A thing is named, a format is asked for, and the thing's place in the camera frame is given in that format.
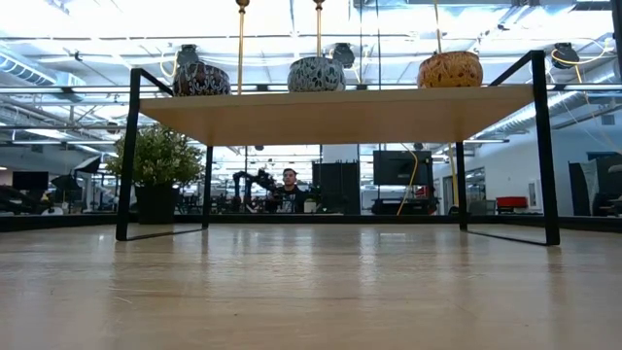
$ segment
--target vase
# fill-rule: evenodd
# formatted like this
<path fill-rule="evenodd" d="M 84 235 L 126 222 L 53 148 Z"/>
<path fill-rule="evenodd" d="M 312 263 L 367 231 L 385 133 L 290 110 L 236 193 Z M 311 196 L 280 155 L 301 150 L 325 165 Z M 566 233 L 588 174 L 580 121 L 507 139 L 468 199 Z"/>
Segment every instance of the vase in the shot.
<path fill-rule="evenodd" d="M 484 71 L 472 52 L 445 52 L 421 62 L 419 88 L 481 87 Z"/>
<path fill-rule="evenodd" d="M 138 224 L 166 225 L 175 220 L 175 204 L 179 189 L 172 184 L 136 187 L 138 204 Z"/>
<path fill-rule="evenodd" d="M 336 59 L 305 57 L 290 66 L 290 92 L 343 91 L 345 88 L 343 64 Z"/>
<path fill-rule="evenodd" d="M 225 71 L 199 60 L 179 66 L 173 94 L 177 97 L 231 94 L 231 84 Z"/>

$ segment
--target man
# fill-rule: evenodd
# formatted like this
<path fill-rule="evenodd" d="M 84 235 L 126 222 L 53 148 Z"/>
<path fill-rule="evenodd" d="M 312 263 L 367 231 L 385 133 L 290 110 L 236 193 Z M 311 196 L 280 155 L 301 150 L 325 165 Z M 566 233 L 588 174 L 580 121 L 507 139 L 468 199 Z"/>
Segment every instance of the man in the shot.
<path fill-rule="evenodd" d="M 296 185 L 296 172 L 287 168 L 283 170 L 283 187 L 270 194 L 268 211 L 276 213 L 303 213 L 305 194 Z"/>

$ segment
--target green plant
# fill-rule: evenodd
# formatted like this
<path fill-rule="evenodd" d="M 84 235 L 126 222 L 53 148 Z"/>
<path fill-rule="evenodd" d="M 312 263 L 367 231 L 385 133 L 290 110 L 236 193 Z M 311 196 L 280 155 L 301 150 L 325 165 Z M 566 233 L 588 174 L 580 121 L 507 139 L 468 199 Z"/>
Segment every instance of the green plant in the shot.
<path fill-rule="evenodd" d="M 125 136 L 115 143 L 119 157 L 107 161 L 106 169 L 121 175 Z M 204 152 L 189 145 L 189 138 L 161 124 L 139 130 L 134 153 L 134 184 L 186 185 L 203 174 Z"/>

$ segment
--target blue patterned vase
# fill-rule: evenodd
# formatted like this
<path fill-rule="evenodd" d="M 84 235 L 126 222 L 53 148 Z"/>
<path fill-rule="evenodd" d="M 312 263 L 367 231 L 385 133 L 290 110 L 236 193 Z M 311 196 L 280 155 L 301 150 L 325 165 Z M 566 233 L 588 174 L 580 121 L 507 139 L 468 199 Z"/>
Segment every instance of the blue patterned vase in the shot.
<path fill-rule="evenodd" d="M 229 76 L 222 69 L 201 61 L 182 64 L 173 81 L 175 96 L 231 94 Z"/>
<path fill-rule="evenodd" d="M 292 63 L 288 76 L 290 92 L 343 91 L 346 76 L 336 59 L 305 57 Z"/>

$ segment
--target black planter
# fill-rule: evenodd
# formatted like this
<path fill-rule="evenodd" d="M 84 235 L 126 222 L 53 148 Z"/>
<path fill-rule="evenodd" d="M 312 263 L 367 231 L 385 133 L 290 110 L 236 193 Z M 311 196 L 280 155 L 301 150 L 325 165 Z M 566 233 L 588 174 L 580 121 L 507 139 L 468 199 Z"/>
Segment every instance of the black planter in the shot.
<path fill-rule="evenodd" d="M 173 224 L 179 189 L 170 184 L 136 187 L 138 223 L 141 225 Z"/>

